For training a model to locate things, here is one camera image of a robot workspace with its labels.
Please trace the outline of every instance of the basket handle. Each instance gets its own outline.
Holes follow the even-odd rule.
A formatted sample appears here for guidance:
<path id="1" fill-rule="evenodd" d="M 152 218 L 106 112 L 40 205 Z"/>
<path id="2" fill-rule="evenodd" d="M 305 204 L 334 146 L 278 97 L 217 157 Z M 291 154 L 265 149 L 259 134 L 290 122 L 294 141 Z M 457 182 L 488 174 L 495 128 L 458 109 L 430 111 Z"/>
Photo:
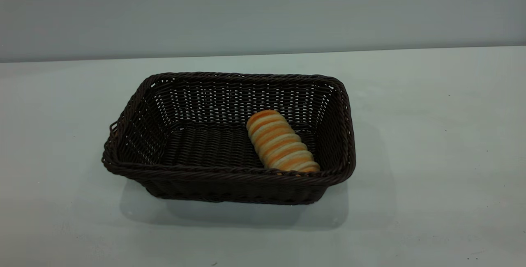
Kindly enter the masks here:
<path id="1" fill-rule="evenodd" d="M 117 130 L 118 120 L 109 125 L 109 138 L 113 142 L 117 138 L 119 131 Z"/>

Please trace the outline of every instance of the basket rim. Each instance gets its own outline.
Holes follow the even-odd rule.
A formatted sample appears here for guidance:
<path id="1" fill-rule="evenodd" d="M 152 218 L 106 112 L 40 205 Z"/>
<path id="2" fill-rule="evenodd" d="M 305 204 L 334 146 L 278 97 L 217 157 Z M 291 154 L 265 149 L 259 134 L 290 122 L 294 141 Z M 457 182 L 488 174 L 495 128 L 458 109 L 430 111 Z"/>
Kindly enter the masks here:
<path id="1" fill-rule="evenodd" d="M 280 171 L 278 169 L 250 168 L 250 167 L 224 167 L 224 166 L 182 166 L 180 164 L 167 166 L 164 164 L 140 164 L 122 162 L 117 155 L 117 147 L 122 141 L 122 136 L 126 134 L 127 122 L 137 108 L 139 101 L 146 93 L 147 89 L 155 85 L 158 81 L 175 80 L 189 78 L 203 81 L 221 81 L 227 79 L 229 82 L 269 82 L 290 81 L 290 82 L 325 82 L 331 87 L 337 88 L 342 94 L 344 106 L 348 112 L 348 124 L 345 124 L 347 136 L 346 159 L 341 163 L 342 169 L 335 171 L 319 172 L 297 172 L 297 171 Z M 146 78 L 137 91 L 132 95 L 124 111 L 120 114 L 117 121 L 110 125 L 110 135 L 104 144 L 102 162 L 110 172 L 115 175 L 125 177 L 133 176 L 137 179 L 177 179 L 177 180 L 199 180 L 199 181 L 232 181 L 232 182 L 253 182 L 253 183 L 287 183 L 297 185 L 320 185 L 330 186 L 341 183 L 348 179 L 355 170 L 355 142 L 352 118 L 350 114 L 349 99 L 343 83 L 337 78 L 323 76 L 320 74 L 239 74 L 239 73 L 218 73 L 218 72 L 179 72 L 154 74 Z"/>

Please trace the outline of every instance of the white table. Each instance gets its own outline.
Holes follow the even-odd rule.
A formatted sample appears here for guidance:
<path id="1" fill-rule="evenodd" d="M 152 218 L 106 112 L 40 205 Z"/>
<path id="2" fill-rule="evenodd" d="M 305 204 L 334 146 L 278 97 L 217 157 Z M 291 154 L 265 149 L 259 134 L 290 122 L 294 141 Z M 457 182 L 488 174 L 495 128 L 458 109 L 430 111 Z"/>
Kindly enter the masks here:
<path id="1" fill-rule="evenodd" d="M 106 171 L 151 74 L 325 74 L 357 168 L 314 205 L 165 201 Z M 0 64 L 2 267 L 526 264 L 526 47 Z"/>

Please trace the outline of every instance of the wicker basket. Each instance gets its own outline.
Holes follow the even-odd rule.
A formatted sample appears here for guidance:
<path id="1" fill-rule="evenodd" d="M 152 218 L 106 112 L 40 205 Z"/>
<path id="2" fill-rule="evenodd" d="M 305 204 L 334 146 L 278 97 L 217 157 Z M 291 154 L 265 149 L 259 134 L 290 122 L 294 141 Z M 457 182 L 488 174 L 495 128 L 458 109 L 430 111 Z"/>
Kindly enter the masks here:
<path id="1" fill-rule="evenodd" d="M 288 120 L 321 171 L 263 168 L 245 124 L 268 108 Z M 110 172 L 169 199 L 308 204 L 355 168 L 345 87 L 320 75 L 153 75 L 111 125 L 104 148 Z"/>

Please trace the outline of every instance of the bread roll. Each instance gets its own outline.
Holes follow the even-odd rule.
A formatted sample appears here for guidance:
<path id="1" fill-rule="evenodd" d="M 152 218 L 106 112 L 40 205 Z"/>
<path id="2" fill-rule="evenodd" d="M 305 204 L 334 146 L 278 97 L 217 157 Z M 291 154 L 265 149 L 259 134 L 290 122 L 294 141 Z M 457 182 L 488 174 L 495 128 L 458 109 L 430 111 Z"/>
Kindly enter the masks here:
<path id="1" fill-rule="evenodd" d="M 265 168 L 301 172 L 320 170 L 307 146 L 279 112 L 257 112 L 248 119 L 247 130 Z"/>

